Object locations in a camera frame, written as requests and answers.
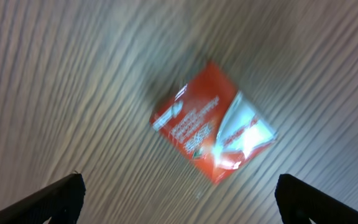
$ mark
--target small red package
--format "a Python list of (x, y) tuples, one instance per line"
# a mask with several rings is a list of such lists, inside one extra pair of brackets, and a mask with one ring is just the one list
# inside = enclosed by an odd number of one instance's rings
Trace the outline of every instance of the small red package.
[(271, 127), (213, 63), (163, 104), (150, 123), (215, 184), (275, 140)]

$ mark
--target wooden table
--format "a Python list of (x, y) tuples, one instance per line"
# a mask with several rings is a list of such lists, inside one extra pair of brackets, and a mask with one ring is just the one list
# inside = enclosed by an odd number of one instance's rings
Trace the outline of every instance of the wooden table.
[[(208, 59), (280, 136), (218, 186), (148, 124)], [(280, 223), (282, 173), (358, 210), (358, 0), (0, 0), (0, 209), (74, 170), (80, 223)]]

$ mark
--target black object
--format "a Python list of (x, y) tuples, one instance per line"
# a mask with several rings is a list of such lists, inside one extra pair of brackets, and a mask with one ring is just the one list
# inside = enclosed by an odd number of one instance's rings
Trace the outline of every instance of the black object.
[(358, 211), (290, 174), (282, 174), (275, 192), (284, 224), (358, 223)]
[(0, 224), (73, 224), (84, 203), (81, 174), (71, 174), (0, 211)]

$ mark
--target food package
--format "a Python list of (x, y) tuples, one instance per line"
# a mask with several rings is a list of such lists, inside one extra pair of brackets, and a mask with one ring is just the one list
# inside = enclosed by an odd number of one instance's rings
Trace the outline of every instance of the food package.
[(214, 63), (154, 112), (150, 124), (215, 184), (276, 137)]

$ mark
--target wooden surface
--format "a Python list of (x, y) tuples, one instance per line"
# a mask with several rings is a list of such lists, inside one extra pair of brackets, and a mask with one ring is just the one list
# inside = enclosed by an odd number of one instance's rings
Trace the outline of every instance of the wooden surface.
[[(148, 124), (209, 58), (280, 135), (218, 186)], [(0, 0), (0, 209), (74, 170), (80, 223), (280, 223), (282, 173), (358, 210), (358, 0)]]

